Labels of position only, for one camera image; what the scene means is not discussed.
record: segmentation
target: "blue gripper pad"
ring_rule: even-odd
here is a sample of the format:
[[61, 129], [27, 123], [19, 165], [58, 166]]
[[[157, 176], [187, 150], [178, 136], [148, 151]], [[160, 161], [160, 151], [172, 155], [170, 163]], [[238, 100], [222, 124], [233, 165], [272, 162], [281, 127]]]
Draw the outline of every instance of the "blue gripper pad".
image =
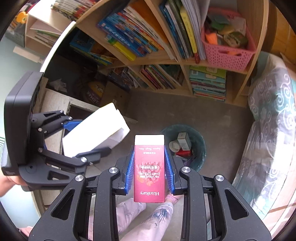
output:
[[69, 121], [66, 124], [63, 125], [64, 129], [71, 131], [73, 130], [76, 126], [78, 126], [81, 123], [81, 121]]
[[172, 166], [170, 164], [170, 158], [169, 158], [166, 146], [165, 146], [165, 175], [167, 177], [168, 189], [170, 190], [171, 193], [174, 193], [175, 191], [174, 173], [172, 170]]
[[134, 162], [135, 162], [135, 149], [131, 155], [131, 159], [128, 165], [128, 169], [126, 171], [126, 182], [124, 185], [125, 193], [128, 194], [129, 190], [131, 189], [131, 185], [133, 182], [133, 172], [134, 172]]

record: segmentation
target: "green trash bin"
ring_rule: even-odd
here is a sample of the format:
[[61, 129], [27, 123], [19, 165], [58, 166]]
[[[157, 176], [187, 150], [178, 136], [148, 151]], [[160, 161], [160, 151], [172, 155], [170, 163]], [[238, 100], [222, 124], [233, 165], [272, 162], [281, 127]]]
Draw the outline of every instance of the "green trash bin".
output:
[[168, 145], [171, 141], [174, 141], [178, 138], [178, 134], [180, 132], [187, 132], [190, 138], [192, 151], [195, 158], [190, 163], [189, 167], [198, 172], [205, 162], [207, 153], [205, 140], [203, 139], [202, 135], [191, 126], [182, 124], [172, 125], [164, 128], [160, 133], [165, 136], [165, 145]]

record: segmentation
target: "floor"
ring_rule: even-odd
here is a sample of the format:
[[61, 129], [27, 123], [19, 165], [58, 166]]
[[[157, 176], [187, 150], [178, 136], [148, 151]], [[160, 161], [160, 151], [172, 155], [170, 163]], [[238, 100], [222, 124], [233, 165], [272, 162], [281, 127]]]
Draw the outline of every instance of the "floor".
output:
[[[159, 134], [165, 127], [182, 123], [195, 128], [204, 137], [207, 156], [200, 174], [209, 177], [222, 174], [232, 182], [253, 123], [248, 108], [202, 98], [147, 91], [132, 93], [126, 116], [136, 119], [138, 123], [129, 125], [131, 131], [127, 137], [112, 150], [111, 155], [89, 167], [87, 176], [99, 174], [114, 166], [119, 157], [126, 156], [134, 144], [136, 134]], [[117, 203], [133, 197], [132, 190], [128, 196], [117, 197]], [[158, 204], [148, 204], [127, 231], [145, 220], [157, 206]], [[174, 207], [173, 218], [163, 241], [180, 240], [182, 216], [183, 200], [180, 200]]]

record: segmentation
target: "pink pants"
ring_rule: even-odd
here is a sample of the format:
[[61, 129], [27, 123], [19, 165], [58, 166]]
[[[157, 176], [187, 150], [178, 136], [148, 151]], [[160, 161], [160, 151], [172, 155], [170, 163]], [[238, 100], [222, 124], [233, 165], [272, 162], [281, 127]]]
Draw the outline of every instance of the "pink pants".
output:
[[[130, 198], [116, 207], [117, 226], [119, 234], [124, 232], [130, 223], [145, 210], [146, 203], [134, 202]], [[165, 202], [137, 227], [129, 231], [121, 241], [161, 241], [165, 230], [167, 229], [173, 214], [173, 204]], [[94, 214], [89, 216], [89, 234], [88, 239], [93, 240]], [[21, 228], [24, 234], [29, 236], [32, 227]]]

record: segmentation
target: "plastic basket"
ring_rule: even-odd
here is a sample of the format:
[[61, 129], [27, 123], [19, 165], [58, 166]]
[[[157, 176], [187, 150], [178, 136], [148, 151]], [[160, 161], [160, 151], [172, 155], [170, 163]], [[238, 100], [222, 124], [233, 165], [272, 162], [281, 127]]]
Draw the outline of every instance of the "plastic basket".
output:
[[[227, 18], [241, 17], [238, 12], [231, 10], [225, 10], [220, 8], [209, 8], [209, 13], [219, 13]], [[213, 67], [219, 67], [222, 69], [243, 71], [246, 69], [250, 59], [256, 53], [256, 45], [250, 30], [246, 27], [246, 37], [248, 39], [248, 45], [246, 49], [232, 48], [222, 45], [212, 45], [205, 40], [205, 30], [202, 29], [202, 42], [205, 48], [207, 61]], [[228, 54], [229, 52], [235, 52], [236, 55]]]

